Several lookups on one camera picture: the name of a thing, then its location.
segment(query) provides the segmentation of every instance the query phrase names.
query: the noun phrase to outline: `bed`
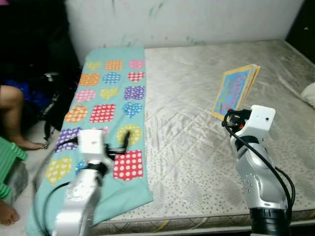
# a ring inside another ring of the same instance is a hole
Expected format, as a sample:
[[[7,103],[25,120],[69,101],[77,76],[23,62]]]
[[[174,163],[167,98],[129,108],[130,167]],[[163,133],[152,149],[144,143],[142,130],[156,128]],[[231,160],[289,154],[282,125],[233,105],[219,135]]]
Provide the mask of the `bed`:
[[[315,111],[299,98],[315,66],[281,40],[145,50],[145,144],[154,200],[94,227],[95,235],[190,234],[248,227],[227,132],[210,116],[224,71],[261,66],[244,108],[272,107],[265,140],[295,183],[294,224],[315,219]]]

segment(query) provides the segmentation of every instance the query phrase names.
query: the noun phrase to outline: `teal blanket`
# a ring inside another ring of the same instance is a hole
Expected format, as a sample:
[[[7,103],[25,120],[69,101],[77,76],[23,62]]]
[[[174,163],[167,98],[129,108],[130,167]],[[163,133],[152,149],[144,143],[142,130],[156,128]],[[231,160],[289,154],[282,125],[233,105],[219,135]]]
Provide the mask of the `teal blanket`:
[[[144,106],[146,91],[144,50],[142,48],[102,48],[90,52],[69,112],[64,118],[58,144],[75,137],[80,129],[102,129],[105,142],[120,147],[131,131],[125,155],[116,155],[114,169],[103,180],[101,200],[95,210],[97,224],[153,200],[148,189]],[[72,181],[85,165],[76,145],[56,148],[45,178],[36,194],[37,215],[42,224],[43,204],[58,185]],[[65,187],[48,203],[48,229],[51,232],[64,202]],[[29,236],[40,235],[32,209],[26,225]]]

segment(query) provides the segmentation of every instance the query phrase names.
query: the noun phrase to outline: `person's knee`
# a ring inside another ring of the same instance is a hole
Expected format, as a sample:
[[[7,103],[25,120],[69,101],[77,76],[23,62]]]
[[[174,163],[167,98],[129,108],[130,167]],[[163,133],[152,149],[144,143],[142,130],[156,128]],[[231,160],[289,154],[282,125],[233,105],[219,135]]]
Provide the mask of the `person's knee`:
[[[24,96],[21,90],[13,86],[0,86],[0,108],[21,105]]]

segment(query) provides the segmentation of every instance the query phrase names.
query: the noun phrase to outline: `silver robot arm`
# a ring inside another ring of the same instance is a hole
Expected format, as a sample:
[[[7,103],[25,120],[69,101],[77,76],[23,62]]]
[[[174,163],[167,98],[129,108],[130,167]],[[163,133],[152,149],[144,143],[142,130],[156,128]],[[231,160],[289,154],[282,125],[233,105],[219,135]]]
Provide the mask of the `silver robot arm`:
[[[235,112],[229,122],[230,130],[252,146],[273,168],[262,142],[269,133],[274,116],[274,109],[253,105],[250,111]],[[283,186],[261,158],[242,142],[231,136],[230,143],[237,156],[236,169],[250,209],[251,235],[288,236],[291,206]]]
[[[53,236],[89,236],[94,210],[101,196],[105,174],[113,168],[116,153],[124,153],[129,131],[122,148],[109,149],[101,130],[81,130],[78,135],[79,150],[86,160],[82,169],[66,190],[64,205],[57,215]]]

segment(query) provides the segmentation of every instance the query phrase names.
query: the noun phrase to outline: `white wall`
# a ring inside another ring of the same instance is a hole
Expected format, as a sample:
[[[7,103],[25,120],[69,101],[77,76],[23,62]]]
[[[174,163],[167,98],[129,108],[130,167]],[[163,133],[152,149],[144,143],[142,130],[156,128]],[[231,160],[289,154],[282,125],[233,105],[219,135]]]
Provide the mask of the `white wall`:
[[[98,47],[285,38],[303,0],[67,0],[81,63]]]

